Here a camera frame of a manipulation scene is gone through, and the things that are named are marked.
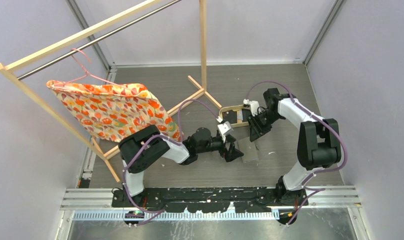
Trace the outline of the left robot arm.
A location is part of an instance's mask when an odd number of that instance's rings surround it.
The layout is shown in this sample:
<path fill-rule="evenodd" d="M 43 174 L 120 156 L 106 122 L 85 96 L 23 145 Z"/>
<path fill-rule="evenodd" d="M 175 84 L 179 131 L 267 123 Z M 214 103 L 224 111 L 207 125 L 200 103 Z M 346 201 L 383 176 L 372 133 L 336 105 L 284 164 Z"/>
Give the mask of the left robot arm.
<path fill-rule="evenodd" d="M 158 159 L 165 158 L 179 165 L 189 165 L 198 159 L 199 154 L 218 152 L 227 163 L 243 157 L 244 153 L 236 148 L 236 139 L 231 136 L 228 122 L 218 125 L 216 135 L 205 127 L 182 142 L 162 134 L 155 125 L 125 137 L 118 143 L 124 165 L 124 200 L 131 207 L 143 202 L 144 171 Z"/>

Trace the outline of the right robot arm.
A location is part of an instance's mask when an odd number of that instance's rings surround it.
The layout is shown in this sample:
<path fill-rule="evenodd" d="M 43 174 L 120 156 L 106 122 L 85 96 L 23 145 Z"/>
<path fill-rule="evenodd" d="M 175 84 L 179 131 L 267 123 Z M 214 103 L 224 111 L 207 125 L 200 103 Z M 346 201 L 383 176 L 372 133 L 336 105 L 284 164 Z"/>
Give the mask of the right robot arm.
<path fill-rule="evenodd" d="M 251 142 L 269 133 L 278 120 L 288 120 L 298 129 L 297 161 L 288 173 L 279 178 L 273 194 L 278 203 L 289 205 L 316 171 L 340 162 L 339 125 L 335 119 L 313 113 L 293 94 L 281 94 L 277 88 L 266 90 L 263 98 L 265 107 L 256 100 L 243 100 L 251 112 L 247 118 Z"/>

